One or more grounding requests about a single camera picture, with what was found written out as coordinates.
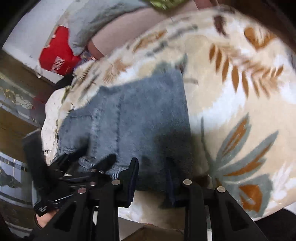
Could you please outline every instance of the gray pillow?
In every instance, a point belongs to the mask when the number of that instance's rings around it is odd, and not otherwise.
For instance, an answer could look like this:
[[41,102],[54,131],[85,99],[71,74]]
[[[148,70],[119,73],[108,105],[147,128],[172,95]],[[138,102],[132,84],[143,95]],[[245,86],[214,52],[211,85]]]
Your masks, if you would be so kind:
[[80,55],[90,39],[107,23],[127,12],[151,6],[144,0],[89,0],[69,18],[68,44]]

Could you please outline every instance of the metal rivet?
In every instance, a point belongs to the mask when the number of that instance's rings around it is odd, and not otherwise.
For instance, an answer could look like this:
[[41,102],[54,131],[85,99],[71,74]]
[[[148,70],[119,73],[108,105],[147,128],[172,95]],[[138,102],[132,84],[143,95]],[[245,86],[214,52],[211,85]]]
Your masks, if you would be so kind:
[[112,183],[112,185],[117,186],[117,185],[120,184],[120,180],[115,179],[115,180],[113,180],[111,183]]
[[185,179],[185,180],[183,181],[183,183],[184,183],[185,185],[191,185],[191,184],[192,184],[192,181],[191,181],[190,179]]
[[86,188],[79,188],[78,193],[79,194],[84,194],[86,192]]
[[225,189],[225,187],[219,186],[219,187],[217,187],[217,191],[218,192],[225,192],[226,189]]

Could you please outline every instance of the bare skin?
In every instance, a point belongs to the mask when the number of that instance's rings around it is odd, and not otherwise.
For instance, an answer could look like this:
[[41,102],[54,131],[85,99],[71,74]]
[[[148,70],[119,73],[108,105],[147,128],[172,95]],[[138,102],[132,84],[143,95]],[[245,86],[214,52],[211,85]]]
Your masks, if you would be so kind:
[[[212,3],[210,2],[210,0],[194,0],[196,6],[198,7],[198,9],[204,9],[204,8],[208,8],[208,7],[212,7]],[[87,48],[89,50],[89,52],[91,53],[91,55],[96,58],[97,60],[101,59],[102,57],[104,57],[104,55],[96,48],[96,46],[94,45],[94,43],[92,42],[92,40],[88,43]]]
[[42,217],[39,217],[38,214],[36,214],[36,219],[39,226],[44,228],[58,211],[59,211],[58,209],[53,210],[49,213],[44,214]]

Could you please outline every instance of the black clamp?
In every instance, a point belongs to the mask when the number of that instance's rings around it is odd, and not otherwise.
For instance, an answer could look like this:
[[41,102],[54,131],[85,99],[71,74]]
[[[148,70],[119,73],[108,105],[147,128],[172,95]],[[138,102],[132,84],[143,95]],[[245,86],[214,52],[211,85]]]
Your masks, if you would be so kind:
[[[132,158],[127,170],[116,180],[105,174],[115,162],[110,155],[86,173],[64,173],[84,151],[64,155],[47,166],[44,161],[40,130],[27,135],[23,141],[29,171],[41,201],[34,206],[43,215],[51,209],[57,214],[38,233],[34,241],[119,241],[118,207],[129,207],[133,201],[139,161]],[[94,211],[98,211],[96,226]]]
[[224,187],[202,188],[182,178],[171,159],[167,159],[166,179],[167,199],[173,207],[185,207],[184,241],[207,241],[206,206],[213,241],[268,241]]

